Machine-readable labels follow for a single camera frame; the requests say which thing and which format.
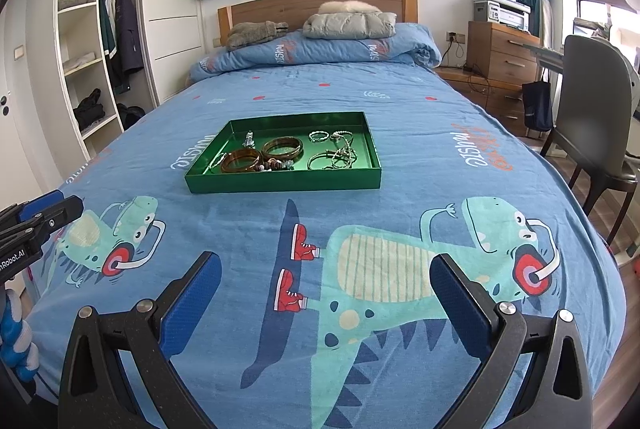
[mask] screw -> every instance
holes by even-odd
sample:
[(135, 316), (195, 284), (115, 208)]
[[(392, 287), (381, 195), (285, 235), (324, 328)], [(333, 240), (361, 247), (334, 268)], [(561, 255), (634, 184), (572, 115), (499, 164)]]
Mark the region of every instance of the screw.
[(572, 314), (569, 310), (560, 310), (558, 313), (558, 317), (560, 317), (566, 323), (570, 323), (572, 320), (574, 320), (574, 314)]
[(498, 308), (500, 308), (500, 311), (505, 315), (513, 315), (516, 313), (516, 307), (510, 302), (500, 303)]
[(80, 317), (81, 319), (86, 319), (87, 317), (91, 316), (92, 312), (93, 309), (91, 308), (91, 306), (83, 306), (78, 312), (78, 317)]
[(136, 310), (138, 310), (141, 314), (146, 314), (153, 307), (154, 302), (151, 299), (143, 299), (138, 304), (136, 304)]

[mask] blue and white braided rope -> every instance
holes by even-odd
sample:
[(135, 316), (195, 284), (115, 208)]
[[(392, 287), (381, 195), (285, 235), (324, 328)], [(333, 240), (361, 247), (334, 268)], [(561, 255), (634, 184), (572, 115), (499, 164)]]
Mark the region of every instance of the blue and white braided rope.
[(31, 382), (40, 367), (32, 338), (31, 327), (22, 320), (20, 297), (13, 290), (0, 289), (0, 359), (23, 382)]

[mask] printer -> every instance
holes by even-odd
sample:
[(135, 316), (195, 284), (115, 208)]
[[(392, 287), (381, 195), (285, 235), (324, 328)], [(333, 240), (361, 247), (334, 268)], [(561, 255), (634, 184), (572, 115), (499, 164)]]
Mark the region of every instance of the printer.
[(471, 0), (474, 21), (505, 24), (523, 32), (529, 31), (531, 8), (516, 0)]

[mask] red sneaker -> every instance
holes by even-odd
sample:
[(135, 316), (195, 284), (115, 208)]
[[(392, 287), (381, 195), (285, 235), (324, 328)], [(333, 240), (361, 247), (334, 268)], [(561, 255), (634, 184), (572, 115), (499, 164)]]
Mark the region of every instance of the red sneaker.
[(313, 261), (318, 257), (320, 249), (316, 245), (305, 243), (306, 228), (302, 223), (296, 223), (293, 227), (293, 240), (291, 241), (291, 258), (294, 261)]
[(286, 268), (280, 270), (276, 298), (273, 302), (273, 309), (277, 312), (299, 312), (306, 308), (306, 297), (289, 290), (292, 284), (293, 274)]

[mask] folded down jacket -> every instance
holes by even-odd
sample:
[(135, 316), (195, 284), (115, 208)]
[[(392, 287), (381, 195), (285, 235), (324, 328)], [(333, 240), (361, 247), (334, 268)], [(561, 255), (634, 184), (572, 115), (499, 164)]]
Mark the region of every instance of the folded down jacket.
[(310, 39), (386, 39), (396, 34), (396, 14), (315, 14), (306, 20), (302, 34)]

